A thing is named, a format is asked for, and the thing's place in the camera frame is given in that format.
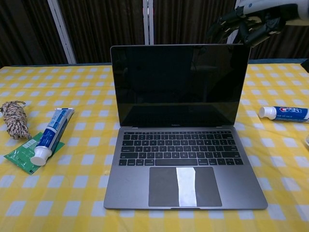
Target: laptop keyboard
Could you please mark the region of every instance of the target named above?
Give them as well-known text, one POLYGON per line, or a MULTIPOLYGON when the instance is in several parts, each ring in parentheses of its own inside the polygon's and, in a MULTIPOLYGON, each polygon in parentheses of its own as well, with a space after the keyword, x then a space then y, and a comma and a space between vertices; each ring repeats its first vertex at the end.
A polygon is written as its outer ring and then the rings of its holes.
POLYGON ((229 130, 125 132, 121 166, 243 165, 229 130))

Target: space bar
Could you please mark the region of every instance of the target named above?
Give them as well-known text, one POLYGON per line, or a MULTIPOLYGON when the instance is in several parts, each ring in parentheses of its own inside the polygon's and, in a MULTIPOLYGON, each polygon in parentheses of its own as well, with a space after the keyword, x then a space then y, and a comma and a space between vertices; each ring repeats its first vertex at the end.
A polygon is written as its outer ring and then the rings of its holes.
POLYGON ((197 165, 196 159, 155 159, 156 166, 197 165))

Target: laptop screen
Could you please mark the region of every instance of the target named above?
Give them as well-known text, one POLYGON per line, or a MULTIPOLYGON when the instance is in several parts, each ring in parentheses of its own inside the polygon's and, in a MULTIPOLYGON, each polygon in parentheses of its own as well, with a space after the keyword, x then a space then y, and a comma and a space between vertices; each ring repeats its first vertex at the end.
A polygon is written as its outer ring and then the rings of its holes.
POLYGON ((240 44, 113 46, 120 125, 233 125, 249 54, 240 44))

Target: green plastic bag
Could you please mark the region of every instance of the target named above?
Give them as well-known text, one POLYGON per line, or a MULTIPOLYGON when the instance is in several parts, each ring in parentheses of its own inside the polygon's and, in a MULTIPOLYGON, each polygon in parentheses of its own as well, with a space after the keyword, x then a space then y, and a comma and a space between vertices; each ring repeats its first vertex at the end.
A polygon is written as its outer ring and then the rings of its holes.
MULTIPOLYGON (((20 147, 12 151, 11 153, 5 155, 9 161, 20 167, 28 174, 33 174, 36 170, 38 170, 41 166, 34 165, 31 163, 30 158, 34 156, 34 148, 39 143, 43 133, 40 132, 28 142, 22 144, 20 147)), ((60 148, 62 148, 64 143, 59 142, 55 152, 56 153, 60 148)))

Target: tablecloth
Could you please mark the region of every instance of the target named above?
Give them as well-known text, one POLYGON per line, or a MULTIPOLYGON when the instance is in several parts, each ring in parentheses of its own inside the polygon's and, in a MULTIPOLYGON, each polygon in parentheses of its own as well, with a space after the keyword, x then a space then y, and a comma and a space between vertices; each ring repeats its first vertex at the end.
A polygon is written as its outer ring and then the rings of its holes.
POLYGON ((266 210, 106 210, 119 121, 111 66, 4 67, 0 104, 21 100, 32 135, 56 107, 73 107, 48 163, 28 175, 3 157, 25 140, 0 116, 0 231, 309 231, 309 134, 305 123, 260 119, 261 106, 309 107, 309 74, 299 64, 249 65, 235 127, 266 196, 266 210))

